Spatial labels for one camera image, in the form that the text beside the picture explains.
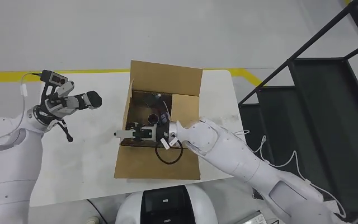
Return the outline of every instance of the black cable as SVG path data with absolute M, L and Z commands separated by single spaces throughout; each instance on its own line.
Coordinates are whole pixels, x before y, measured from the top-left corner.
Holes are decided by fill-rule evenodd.
M 98 212 L 98 214 L 101 216 L 102 220 L 104 221 L 105 224 L 108 224 L 108 222 L 105 220 L 105 218 L 103 217 L 103 215 L 101 214 L 101 212 L 97 209 L 97 207 L 89 200 L 87 199 L 87 201 L 95 208 L 95 210 Z
M 73 142 L 73 138 L 72 136 L 68 133 L 68 128 L 63 126 L 60 122 L 57 122 L 57 124 L 61 127 L 61 129 L 63 130 L 63 132 L 66 134 L 67 140 L 68 142 Z
M 167 161 L 165 161 L 164 159 L 162 159 L 161 156 L 159 155 L 159 153 L 158 153 L 158 145 L 160 144 L 160 142 L 157 142 L 157 145 L 156 145 L 156 148 L 155 148 L 155 152 L 156 152 L 156 155 L 157 155 L 158 159 L 159 159 L 160 161 L 164 162 L 164 163 L 167 164 L 167 165 L 173 165 L 173 164 L 175 164 L 177 161 L 179 161 L 180 158 L 181 158 L 181 156 L 183 155 L 184 148 L 183 148 L 183 145 L 181 144 L 181 142 L 180 142 L 179 140 L 178 140 L 178 143 L 179 143 L 179 145 L 180 145 L 180 154 L 179 154 L 178 158 L 177 158 L 176 160 L 172 161 L 172 162 L 167 162 Z

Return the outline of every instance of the white tag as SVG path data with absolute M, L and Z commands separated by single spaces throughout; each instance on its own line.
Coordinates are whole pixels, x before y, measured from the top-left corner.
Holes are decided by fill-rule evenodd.
M 168 143 L 166 142 L 166 140 L 165 140 L 164 138 L 161 138 L 161 142 L 163 143 L 164 148 L 165 148 L 166 150 L 170 149 L 170 146 L 168 145 Z
M 24 84 L 22 84 L 21 85 L 21 95 L 22 96 L 24 96 L 24 97 L 26 97 L 27 96 L 27 88 L 26 88 L 26 84 L 24 83 Z
M 169 145 L 170 145 L 170 146 L 174 146 L 174 144 L 177 143 L 177 141 L 178 141 L 178 139 L 177 139 L 177 137 L 175 137 L 175 138 L 169 143 Z

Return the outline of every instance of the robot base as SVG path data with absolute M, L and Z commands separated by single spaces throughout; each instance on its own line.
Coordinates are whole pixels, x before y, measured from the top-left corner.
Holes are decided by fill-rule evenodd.
M 136 192 L 118 210 L 116 224 L 218 224 L 209 196 L 196 185 Z

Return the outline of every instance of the small object in box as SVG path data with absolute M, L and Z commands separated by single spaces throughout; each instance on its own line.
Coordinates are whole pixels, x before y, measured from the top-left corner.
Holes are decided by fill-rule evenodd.
M 167 112 L 167 111 L 163 112 L 161 114 L 161 122 L 162 122 L 162 124 L 166 124 L 168 122 L 168 119 L 170 119 L 169 117 L 170 117 L 169 112 Z
M 151 114 L 148 116 L 148 123 L 149 124 L 158 124 L 159 117 L 157 114 Z

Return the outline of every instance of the white cable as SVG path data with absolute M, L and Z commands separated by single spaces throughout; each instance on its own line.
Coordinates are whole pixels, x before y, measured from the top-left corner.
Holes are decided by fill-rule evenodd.
M 256 152 L 258 152 L 258 151 L 260 151 L 260 155 L 261 155 L 261 157 L 262 157 L 262 146 L 263 146 L 263 144 L 266 142 L 266 136 L 262 136 L 262 138 L 261 138 L 261 144 L 260 144 L 260 146 L 259 146 L 259 148 L 256 150 L 256 151 L 253 151 L 253 150 L 251 150 L 253 153 L 256 153 Z
M 233 132 L 233 134 L 236 135 L 243 135 L 250 133 L 250 130 L 238 130 L 237 132 Z
M 321 190 L 321 191 L 326 192 L 327 194 L 329 194 L 329 196 L 331 196 L 331 197 L 337 202 L 337 204 L 341 207 L 341 209 L 342 209 L 342 211 L 343 211 L 343 214 L 341 214 L 341 213 L 338 213 L 338 214 L 339 214 L 342 218 L 346 218 L 346 217 L 347 217 L 346 211 L 345 211 L 345 209 L 343 208 L 341 202 L 340 202 L 337 198 L 335 198 L 335 196 L 333 196 L 333 194 L 331 194 L 330 192 L 328 192 L 328 191 L 326 191 L 326 190 L 324 190 L 324 189 L 322 189 L 322 188 L 320 188 L 320 187 L 318 187 L 318 186 L 316 186 L 316 185 L 314 185 L 314 184 L 312 184 L 312 183 L 310 183 L 310 185 L 311 185 L 312 187 L 314 187 L 314 188 L 317 188 L 317 189 L 319 189 L 319 190 Z
M 163 103 L 164 103 L 164 105 L 166 106 L 167 112 L 169 113 L 169 110 L 168 110 L 167 104 L 166 104 L 166 102 L 165 102 L 164 100 L 163 100 Z
M 261 150 L 261 149 L 260 149 L 260 156 L 261 156 L 261 158 L 263 159 L 263 157 L 262 157 L 262 150 Z M 327 193 L 329 196 L 331 196 L 331 197 L 337 202 L 337 204 L 341 207 L 341 209 L 342 209 L 342 211 L 343 211 L 343 214 L 340 214 L 340 213 L 338 213 L 338 214 L 339 214 L 342 218 L 346 218 L 347 215 L 346 215 L 345 209 L 343 208 L 341 202 L 340 202 L 337 198 L 335 198 L 335 196 L 333 196 L 333 194 L 331 194 L 330 192 L 328 192 L 328 191 L 326 191 L 326 190 L 324 190 L 324 189 L 322 189 L 322 188 L 320 188 L 320 187 L 318 187 L 318 186 L 312 184 L 310 180 L 306 179 L 306 178 L 301 174 L 300 168 L 299 168 L 299 165 L 298 165 L 298 156 L 297 156 L 297 151 L 296 151 L 296 150 L 293 151 L 293 153 L 292 153 L 292 155 L 291 155 L 291 158 L 290 158 L 285 164 L 282 164 L 282 165 L 273 165 L 273 164 L 271 164 L 270 162 L 268 162 L 267 160 L 265 160 L 265 161 L 268 162 L 268 164 L 269 164 L 270 166 L 273 166 L 273 167 L 284 167 L 284 166 L 286 166 L 287 164 L 289 164 L 289 163 L 291 162 L 291 160 L 292 160 L 292 158 L 293 158 L 294 156 L 296 157 L 296 167 L 297 167 L 297 172 L 298 172 L 298 174 L 300 175 L 300 177 L 301 177 L 304 181 L 308 181 L 309 184 L 310 184 L 312 187 L 317 188 L 317 189 L 319 189 L 319 190 L 321 190 L 321 191 Z
M 31 74 L 31 73 L 27 73 L 27 74 L 25 74 L 25 75 L 23 75 L 23 76 L 21 77 L 21 86 L 20 86 L 20 88 L 22 88 L 23 79 L 24 79 L 25 76 L 27 76 L 28 74 Z M 21 119 L 20 119 L 18 125 L 16 126 L 16 128 L 14 128 L 14 130 L 12 130 L 11 132 L 9 132 L 9 133 L 7 133 L 7 134 L 4 134 L 3 136 L 0 136 L 0 138 L 12 134 L 13 132 L 15 132 L 15 131 L 17 130 L 17 128 L 20 127 L 20 125 L 21 125 L 21 123 L 22 123 L 22 120 L 23 120 L 23 116 L 25 115 L 25 96 L 23 95 L 23 91 L 21 91 L 21 96 L 22 96 L 22 113 L 21 113 Z
M 243 133 L 245 134 L 245 130 L 240 130 L 240 131 L 237 131 L 237 132 L 233 132 L 233 135 L 235 135 L 236 137 L 238 137 L 238 136 L 237 136 L 237 135 L 239 135 L 239 134 L 237 134 L 238 132 L 243 132 Z M 330 192 L 328 192 L 328 191 L 326 191 L 326 190 L 324 190 L 324 189 L 322 189 L 322 188 L 320 188 L 320 187 L 318 187 L 318 186 L 312 184 L 311 181 L 309 181 L 308 179 L 306 179 L 306 178 L 301 174 L 301 172 L 300 172 L 300 167 L 299 167 L 299 165 L 298 165 L 298 156 L 297 156 L 297 151 L 296 151 L 296 150 L 293 151 L 293 153 L 292 153 L 290 159 L 289 159 L 286 163 L 284 163 L 284 164 L 282 164 L 282 165 L 273 165 L 273 164 L 271 164 L 269 161 L 265 160 L 265 159 L 263 158 L 263 156 L 262 156 L 262 146 L 263 146 L 263 144 L 264 144 L 265 142 L 266 142 L 266 136 L 262 136 L 261 144 L 260 144 L 259 148 L 258 148 L 256 151 L 253 151 L 247 144 L 245 144 L 244 142 L 243 142 L 243 143 L 244 143 L 244 144 L 251 150 L 251 152 L 253 152 L 253 153 L 256 153 L 256 152 L 260 151 L 261 159 L 264 160 L 264 161 L 266 161 L 270 166 L 273 166 L 273 167 L 284 167 L 284 166 L 286 166 L 287 164 L 289 164 L 289 163 L 291 162 L 291 160 L 293 159 L 293 157 L 295 156 L 295 159 L 296 159 L 296 167 L 297 167 L 297 172 L 298 172 L 299 176 L 300 176 L 304 181 L 308 181 L 309 184 L 310 184 L 312 187 L 317 188 L 317 189 L 319 189 L 319 190 L 321 190 L 321 191 L 327 193 L 329 196 L 331 196 L 331 197 L 337 202 L 337 204 L 341 207 L 341 209 L 342 209 L 342 211 L 343 211 L 343 214 L 340 214 L 340 213 L 338 213 L 338 214 L 339 214 L 342 218 L 346 218 L 346 217 L 347 217 L 346 211 L 345 211 L 345 209 L 343 208 L 342 204 L 340 203 L 340 201 L 339 201 L 337 198 L 335 198 L 335 197 L 333 196 L 333 194 L 331 194 Z

